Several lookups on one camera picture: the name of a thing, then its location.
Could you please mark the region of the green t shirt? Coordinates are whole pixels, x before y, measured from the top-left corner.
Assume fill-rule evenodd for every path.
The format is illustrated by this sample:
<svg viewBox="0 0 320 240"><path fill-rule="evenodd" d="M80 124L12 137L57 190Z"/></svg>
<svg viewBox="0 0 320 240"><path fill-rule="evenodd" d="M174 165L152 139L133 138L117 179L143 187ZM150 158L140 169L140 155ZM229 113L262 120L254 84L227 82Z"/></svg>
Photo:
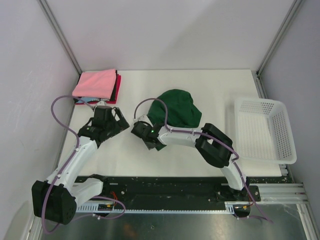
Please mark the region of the green t shirt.
<svg viewBox="0 0 320 240"><path fill-rule="evenodd" d="M153 101L147 117L153 125L163 123L167 116L167 124L178 128L197 128L202 112L194 105L188 91L171 89L157 97L162 102Z"/></svg>

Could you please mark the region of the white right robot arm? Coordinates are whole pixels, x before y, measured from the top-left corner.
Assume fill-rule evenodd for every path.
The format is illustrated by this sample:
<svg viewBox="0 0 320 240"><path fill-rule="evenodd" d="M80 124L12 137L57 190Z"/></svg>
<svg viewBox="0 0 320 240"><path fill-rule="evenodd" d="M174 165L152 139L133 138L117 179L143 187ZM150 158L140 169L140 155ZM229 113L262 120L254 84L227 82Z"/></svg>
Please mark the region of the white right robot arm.
<svg viewBox="0 0 320 240"><path fill-rule="evenodd" d="M139 120L134 123L131 133L149 150L171 145L196 149L209 165L221 170L235 200L242 201L248 196L247 177L237 164L240 156L233 148L233 141L213 124L184 128L164 123L151 125Z"/></svg>

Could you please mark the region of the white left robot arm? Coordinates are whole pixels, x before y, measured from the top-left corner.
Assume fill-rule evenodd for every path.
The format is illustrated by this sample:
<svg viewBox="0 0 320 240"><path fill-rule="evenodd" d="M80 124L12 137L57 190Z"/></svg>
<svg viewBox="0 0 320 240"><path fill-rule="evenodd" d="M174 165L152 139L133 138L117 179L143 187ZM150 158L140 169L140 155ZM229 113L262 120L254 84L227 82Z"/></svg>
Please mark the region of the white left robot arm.
<svg viewBox="0 0 320 240"><path fill-rule="evenodd" d="M34 215L67 225L77 207L93 197L107 199L111 188L98 178L89 177L83 183L74 183L101 144L128 128L129 124L118 107L96 106L93 117L76 133L76 144L67 160L46 180L37 180L33 184L31 194Z"/></svg>

